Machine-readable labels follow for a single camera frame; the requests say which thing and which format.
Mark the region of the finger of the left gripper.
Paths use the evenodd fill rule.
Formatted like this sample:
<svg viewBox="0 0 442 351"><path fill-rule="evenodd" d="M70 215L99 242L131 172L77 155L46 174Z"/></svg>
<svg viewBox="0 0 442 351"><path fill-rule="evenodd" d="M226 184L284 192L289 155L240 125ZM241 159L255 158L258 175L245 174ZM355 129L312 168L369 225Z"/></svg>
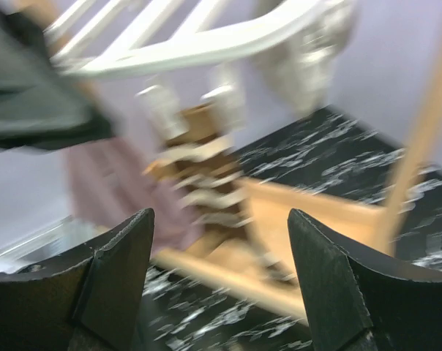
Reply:
<svg viewBox="0 0 442 351"><path fill-rule="evenodd" d="M59 150L113 136L111 119L51 64L41 27L0 10L0 149Z"/></svg>

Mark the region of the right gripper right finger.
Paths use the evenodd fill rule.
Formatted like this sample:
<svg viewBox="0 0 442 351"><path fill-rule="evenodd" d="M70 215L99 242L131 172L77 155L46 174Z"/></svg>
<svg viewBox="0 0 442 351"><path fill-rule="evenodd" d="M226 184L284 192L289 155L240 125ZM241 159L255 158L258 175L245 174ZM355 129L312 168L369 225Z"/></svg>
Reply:
<svg viewBox="0 0 442 351"><path fill-rule="evenodd" d="M315 350L442 350L442 272L293 209L288 233Z"/></svg>

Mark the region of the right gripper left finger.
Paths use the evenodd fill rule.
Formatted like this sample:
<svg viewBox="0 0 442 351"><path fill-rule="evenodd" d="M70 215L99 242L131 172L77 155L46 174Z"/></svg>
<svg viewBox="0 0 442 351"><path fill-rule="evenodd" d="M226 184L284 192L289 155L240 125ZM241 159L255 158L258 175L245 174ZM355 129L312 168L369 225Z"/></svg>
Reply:
<svg viewBox="0 0 442 351"><path fill-rule="evenodd" d="M0 273L0 350L133 350L154 211Z"/></svg>

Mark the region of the lilac sock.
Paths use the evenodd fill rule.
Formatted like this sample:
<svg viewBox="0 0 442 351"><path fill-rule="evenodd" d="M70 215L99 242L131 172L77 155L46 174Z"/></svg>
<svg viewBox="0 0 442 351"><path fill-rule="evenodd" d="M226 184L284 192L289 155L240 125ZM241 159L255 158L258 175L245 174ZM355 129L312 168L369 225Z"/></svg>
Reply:
<svg viewBox="0 0 442 351"><path fill-rule="evenodd" d="M113 228L141 209L155 212L152 253L185 251L202 235L193 207L181 208L184 191L144 170L162 142L149 113L132 117L117 137L65 150L72 215Z"/></svg>

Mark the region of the brown striped sock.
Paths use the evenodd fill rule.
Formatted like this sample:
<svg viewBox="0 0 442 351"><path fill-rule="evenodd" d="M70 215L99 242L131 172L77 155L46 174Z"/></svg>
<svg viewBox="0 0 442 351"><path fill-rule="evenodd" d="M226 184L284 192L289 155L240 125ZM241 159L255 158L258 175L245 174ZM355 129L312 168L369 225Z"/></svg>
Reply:
<svg viewBox="0 0 442 351"><path fill-rule="evenodd" d="M266 279L297 287L296 274L255 234L248 196L237 184L243 172L215 120L214 105L200 104L179 115L187 123L187 132L165 139L145 172L158 181L169 180L174 189L183 191L179 205L195 207L195 223L203 225L210 243L207 249L193 249L192 253L210 254L227 241L238 241L255 258Z"/></svg>

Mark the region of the white plastic sock hanger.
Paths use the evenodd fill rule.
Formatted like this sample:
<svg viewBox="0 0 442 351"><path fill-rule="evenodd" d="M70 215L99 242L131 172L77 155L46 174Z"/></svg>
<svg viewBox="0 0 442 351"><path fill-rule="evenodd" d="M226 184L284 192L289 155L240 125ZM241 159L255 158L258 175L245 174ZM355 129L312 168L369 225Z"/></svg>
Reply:
<svg viewBox="0 0 442 351"><path fill-rule="evenodd" d="M267 86L300 116L323 102L332 61L346 46L357 16L355 1L258 1L253 19L215 29L211 24L225 2L199 1L169 39L147 45L179 7L177 1L150 1L101 54L82 58L81 52L121 6L120 1L108 2L53 54L53 63L69 75L90 78L144 75L252 56Z"/></svg>

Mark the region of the white clothes peg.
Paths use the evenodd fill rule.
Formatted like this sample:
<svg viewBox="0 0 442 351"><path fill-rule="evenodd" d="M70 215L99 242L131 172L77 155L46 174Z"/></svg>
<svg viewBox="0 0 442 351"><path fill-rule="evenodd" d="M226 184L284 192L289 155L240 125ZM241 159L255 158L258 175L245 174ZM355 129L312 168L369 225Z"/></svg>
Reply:
<svg viewBox="0 0 442 351"><path fill-rule="evenodd" d="M188 132L177 96L167 86L154 84L139 91L135 97L149 111L150 122L165 140Z"/></svg>

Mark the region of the wooden drying rack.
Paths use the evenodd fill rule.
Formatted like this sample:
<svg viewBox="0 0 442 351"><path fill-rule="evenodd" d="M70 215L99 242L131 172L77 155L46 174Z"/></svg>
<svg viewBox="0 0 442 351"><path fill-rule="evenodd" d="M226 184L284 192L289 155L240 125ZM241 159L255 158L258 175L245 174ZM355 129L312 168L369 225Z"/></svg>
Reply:
<svg viewBox="0 0 442 351"><path fill-rule="evenodd" d="M83 49L113 20L109 1L76 34L89 8L59 12L52 1L16 1L39 28L46 59L78 80L92 101L94 78L152 74L140 91L162 147L143 160L125 137L67 149L72 201L79 219L112 227L141 210L154 213L164 238L157 259L202 282L225 285L284 315L305 317L311 331L333 326L442 326L442 271L398 260L389 242L403 192L416 170L411 147L397 168L386 207L369 209L338 197L295 192L248 178L231 154L228 132L243 122L244 92L232 61L287 48L290 65L276 83L304 79L316 101L327 64L344 45L353 1L265 1L252 20L219 28L223 1L199 1L165 41L149 44L177 1L150 1L104 51Z"/></svg>

